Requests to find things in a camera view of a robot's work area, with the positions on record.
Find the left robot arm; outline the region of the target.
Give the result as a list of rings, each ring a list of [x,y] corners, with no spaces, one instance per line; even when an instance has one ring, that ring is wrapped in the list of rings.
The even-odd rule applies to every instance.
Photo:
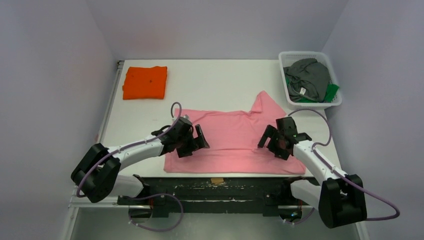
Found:
[[[175,152],[179,158],[208,149],[202,128],[186,117],[151,132],[147,138],[124,146],[92,145],[72,171],[70,178],[78,187],[77,196],[98,203],[107,197],[130,197],[138,205],[146,203],[149,191],[138,175],[124,176],[123,169],[143,160]]]

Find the pink t shirt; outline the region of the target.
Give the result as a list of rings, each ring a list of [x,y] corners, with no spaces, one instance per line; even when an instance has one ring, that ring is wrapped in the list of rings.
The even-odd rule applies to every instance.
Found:
[[[201,126],[210,147],[187,157],[179,157],[175,151],[166,154],[163,169],[167,173],[303,175],[306,172],[305,165],[295,157],[284,160],[265,147],[258,147],[266,127],[275,127],[276,119],[286,116],[266,91],[256,96],[250,111],[183,109],[182,114]]]

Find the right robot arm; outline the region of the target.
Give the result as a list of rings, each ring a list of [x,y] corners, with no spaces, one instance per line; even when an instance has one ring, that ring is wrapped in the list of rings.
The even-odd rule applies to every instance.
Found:
[[[337,167],[321,155],[312,138],[298,132],[292,117],[276,120],[276,126],[267,125],[258,144],[266,147],[275,157],[288,160],[295,157],[312,173],[317,184],[304,177],[283,181],[280,196],[288,204],[301,200],[319,213],[324,225],[330,229],[362,222],[367,218],[365,194],[355,188],[363,186],[356,174],[337,174]]]

